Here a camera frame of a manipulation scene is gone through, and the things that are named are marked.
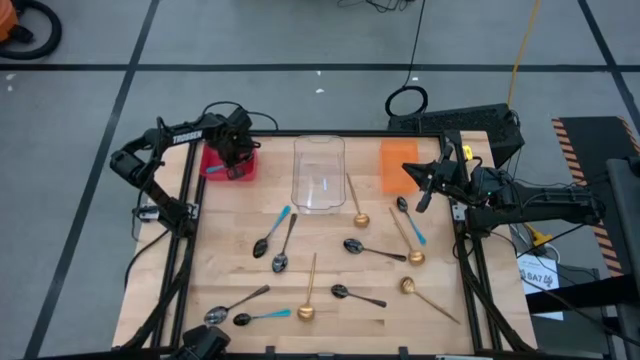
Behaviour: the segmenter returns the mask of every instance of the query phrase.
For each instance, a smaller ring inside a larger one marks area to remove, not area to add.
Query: red basket
[[[244,176],[235,179],[233,181],[252,181],[256,177],[256,167],[258,161],[258,152],[253,150],[253,156],[251,160],[239,166],[244,170]],[[200,162],[200,175],[207,178],[210,181],[230,181],[227,175],[227,169],[223,168],[213,173],[207,173],[207,169],[210,167],[217,167],[222,165],[222,160],[218,156],[218,152],[208,146],[204,146],[202,150],[202,161]]]

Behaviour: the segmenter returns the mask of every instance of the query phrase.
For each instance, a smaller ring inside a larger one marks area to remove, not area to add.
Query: orange and black striped sign
[[[571,172],[573,181],[578,185],[586,185],[587,179],[582,172],[580,163],[578,162],[578,157],[573,150],[573,146],[571,146],[571,140],[567,136],[567,131],[564,128],[564,124],[559,119],[553,119],[551,123],[553,124],[553,129],[556,132],[558,141],[560,142],[560,147],[562,148],[564,158],[565,160],[567,160],[567,165],[569,166],[569,171]],[[633,139],[631,129],[629,129],[629,126],[624,120],[623,124],[626,126],[630,137]],[[636,151],[638,151],[640,149],[640,146],[638,146],[638,144],[635,142],[635,139],[633,139],[632,142],[636,148]],[[593,229],[593,234],[598,241],[598,246],[600,247],[600,251],[602,252],[602,256],[604,257],[604,262],[609,269],[609,274],[612,277],[624,275],[622,273],[622,266],[620,265],[620,261],[618,260],[616,250],[614,249],[613,244],[609,239],[609,234],[607,233],[607,229],[604,227],[602,221],[600,221],[599,224],[592,226],[591,228]]]

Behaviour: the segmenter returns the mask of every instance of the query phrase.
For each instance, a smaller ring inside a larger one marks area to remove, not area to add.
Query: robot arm
[[[198,120],[175,126],[166,126],[158,118],[158,126],[147,130],[141,137],[127,143],[111,155],[110,167],[136,189],[142,190],[158,206],[158,221],[181,237],[195,230],[189,206],[169,196],[154,180],[155,171],[162,166],[162,154],[172,146],[204,140],[218,152],[231,180],[244,176],[239,165],[251,160],[253,149],[260,143],[249,136],[251,119],[242,107],[228,117],[205,114]],[[136,152],[151,150],[148,162]]]
[[[504,170],[476,166],[470,180],[450,159],[455,145],[447,142],[442,155],[430,164],[404,164],[404,170],[424,195],[416,211],[424,212],[432,193],[449,196],[465,205],[466,230],[488,236],[498,225],[561,219],[576,224],[597,224],[604,205],[585,187],[528,187],[516,183]]]

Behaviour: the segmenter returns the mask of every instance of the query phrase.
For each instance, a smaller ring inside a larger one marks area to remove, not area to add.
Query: wooden table
[[[485,166],[492,165],[485,133],[463,132],[462,137],[474,155],[483,158]],[[410,354],[473,353],[459,265],[451,253],[454,235],[445,197],[434,195],[428,210],[417,214],[413,208],[421,193],[406,196],[412,217],[427,238],[426,248],[419,246],[407,217],[402,215],[399,219],[415,247],[426,253],[427,260],[422,266],[413,267],[408,262],[371,253],[348,253],[342,246],[346,238],[357,238],[366,246],[394,253],[407,253],[408,249],[388,211],[395,204],[395,196],[384,195],[380,190],[381,139],[345,138],[346,169],[371,224],[367,229],[353,226],[356,211],[347,188],[347,201],[339,214],[299,216],[287,247],[289,266],[284,273],[275,274],[271,260],[282,248],[288,218],[272,236],[264,257],[254,259],[251,251],[255,241],[269,231],[283,206],[289,204],[297,212],[291,203],[295,138],[256,140],[262,143],[262,148],[254,181],[207,182],[183,329],[201,325],[204,314],[212,307],[228,306],[269,284],[271,291],[233,309],[220,325],[232,339],[229,352],[263,353],[266,346],[273,345],[278,353],[397,354],[399,346],[407,346]],[[430,162],[439,156],[437,139],[420,138],[418,143],[420,162]],[[166,166],[157,172],[158,183],[174,196],[180,188],[186,150],[186,146],[179,146],[167,151]],[[192,197],[196,176],[194,171]],[[144,246],[162,230],[159,224],[143,225],[138,246]],[[497,232],[510,236],[506,227]],[[128,340],[156,304],[168,243],[167,239],[152,248],[133,267],[114,345]],[[496,305],[522,338],[535,347],[512,246],[492,236],[484,240],[484,250]],[[318,258],[311,302],[317,311],[316,319],[303,323],[295,311],[305,301],[314,253]],[[413,277],[416,288],[452,313],[461,325],[417,296],[400,293],[398,284],[403,276]],[[354,293],[385,300],[388,306],[382,309],[351,297],[336,299],[329,289],[337,283],[348,286]],[[477,300],[476,306],[483,345],[490,348],[485,313]],[[237,327],[232,322],[241,312],[257,315],[285,308],[292,310],[292,317],[256,320],[246,327]],[[163,344],[168,343],[172,317],[173,307],[168,311],[169,321],[165,322]]]

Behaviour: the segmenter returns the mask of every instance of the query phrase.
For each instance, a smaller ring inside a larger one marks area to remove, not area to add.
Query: clear plastic container
[[[291,201],[302,214],[333,214],[346,200],[344,140],[301,136],[294,142]]]

